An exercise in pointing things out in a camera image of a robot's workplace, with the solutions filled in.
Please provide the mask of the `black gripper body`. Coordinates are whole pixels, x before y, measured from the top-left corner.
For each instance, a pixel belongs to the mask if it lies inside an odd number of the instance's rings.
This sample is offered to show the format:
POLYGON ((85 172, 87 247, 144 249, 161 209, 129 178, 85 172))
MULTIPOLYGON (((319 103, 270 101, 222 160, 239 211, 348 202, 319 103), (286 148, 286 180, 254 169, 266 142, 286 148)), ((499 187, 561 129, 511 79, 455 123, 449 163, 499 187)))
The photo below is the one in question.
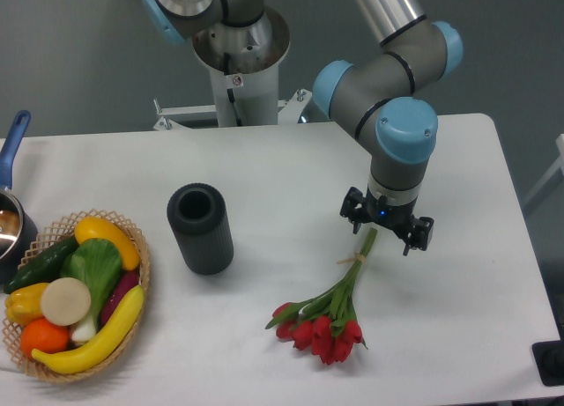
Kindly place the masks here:
POLYGON ((391 230, 397 237, 407 237, 414 228, 412 211, 416 200, 416 188, 404 191, 367 188, 361 223, 374 223, 391 230))

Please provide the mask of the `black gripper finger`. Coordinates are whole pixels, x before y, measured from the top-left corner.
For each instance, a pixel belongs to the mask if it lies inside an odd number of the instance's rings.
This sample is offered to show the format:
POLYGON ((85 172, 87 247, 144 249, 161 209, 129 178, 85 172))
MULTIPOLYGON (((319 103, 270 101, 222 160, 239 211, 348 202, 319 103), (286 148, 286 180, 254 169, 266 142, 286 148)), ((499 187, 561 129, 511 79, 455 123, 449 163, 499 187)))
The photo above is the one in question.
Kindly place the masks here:
POLYGON ((400 239, 404 242, 403 256, 411 250, 426 251, 433 237, 434 220, 430 217, 411 216, 402 229, 400 239))
POLYGON ((349 188, 341 204, 339 215, 352 225, 353 233, 358 233, 360 227, 369 221, 366 198, 359 189, 349 188))

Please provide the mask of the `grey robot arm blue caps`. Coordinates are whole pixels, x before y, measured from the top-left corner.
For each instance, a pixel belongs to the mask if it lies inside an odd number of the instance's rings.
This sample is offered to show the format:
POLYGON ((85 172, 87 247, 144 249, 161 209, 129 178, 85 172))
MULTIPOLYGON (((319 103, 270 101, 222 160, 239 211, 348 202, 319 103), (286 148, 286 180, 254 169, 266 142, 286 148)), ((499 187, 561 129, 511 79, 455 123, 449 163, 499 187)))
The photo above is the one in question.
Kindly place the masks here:
MULTIPOLYGON (((341 215, 354 227, 391 230, 406 251, 426 250, 434 221, 414 205, 434 151, 438 118, 420 88, 447 76, 464 45, 445 22, 432 22, 417 0, 356 0, 380 47, 356 67, 335 61, 313 84, 318 108, 371 157, 367 189, 351 188, 341 215)), ((208 69, 220 126, 278 122, 278 66, 289 49, 284 19, 264 0, 142 0, 164 38, 190 41, 208 69)))

